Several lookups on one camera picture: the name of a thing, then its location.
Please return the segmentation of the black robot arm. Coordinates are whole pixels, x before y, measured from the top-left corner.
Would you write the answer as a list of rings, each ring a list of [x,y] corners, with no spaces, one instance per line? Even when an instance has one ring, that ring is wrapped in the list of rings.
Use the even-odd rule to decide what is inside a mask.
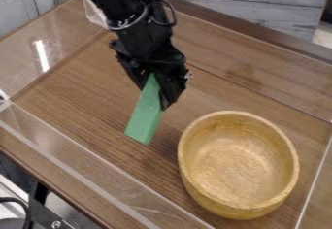
[[[164,109],[180,99],[188,88],[186,57],[173,45],[178,23],[173,5],[166,0],[91,0],[102,10],[108,29],[117,38],[109,47],[137,87],[148,79],[158,83]]]

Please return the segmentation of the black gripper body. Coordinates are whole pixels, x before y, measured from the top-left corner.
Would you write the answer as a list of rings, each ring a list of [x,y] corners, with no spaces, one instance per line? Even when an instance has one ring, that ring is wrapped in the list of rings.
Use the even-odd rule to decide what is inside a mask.
[[[116,58],[128,75],[132,69],[148,69],[149,73],[169,75],[186,68],[186,57],[170,41],[166,41],[152,54],[142,56],[130,54],[120,40],[112,40],[109,47],[116,51]]]

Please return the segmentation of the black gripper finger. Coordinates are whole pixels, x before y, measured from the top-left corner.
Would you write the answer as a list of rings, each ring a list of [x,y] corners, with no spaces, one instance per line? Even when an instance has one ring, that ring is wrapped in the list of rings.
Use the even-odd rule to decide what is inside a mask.
[[[188,88],[191,79],[192,73],[188,68],[178,70],[169,75],[162,73],[156,74],[156,80],[160,85],[158,97],[164,111],[166,111],[178,101]]]
[[[138,89],[144,89],[146,86],[146,81],[149,78],[149,70],[148,69],[132,69],[129,74],[134,84]]]

